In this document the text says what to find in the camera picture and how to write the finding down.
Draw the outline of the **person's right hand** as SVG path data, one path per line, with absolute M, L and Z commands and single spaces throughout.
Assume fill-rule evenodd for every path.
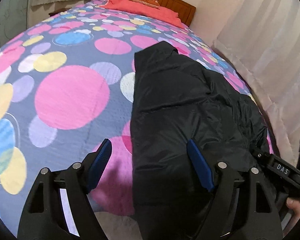
M 293 210 L 294 218 L 300 218 L 300 199 L 287 198 L 286 205 Z

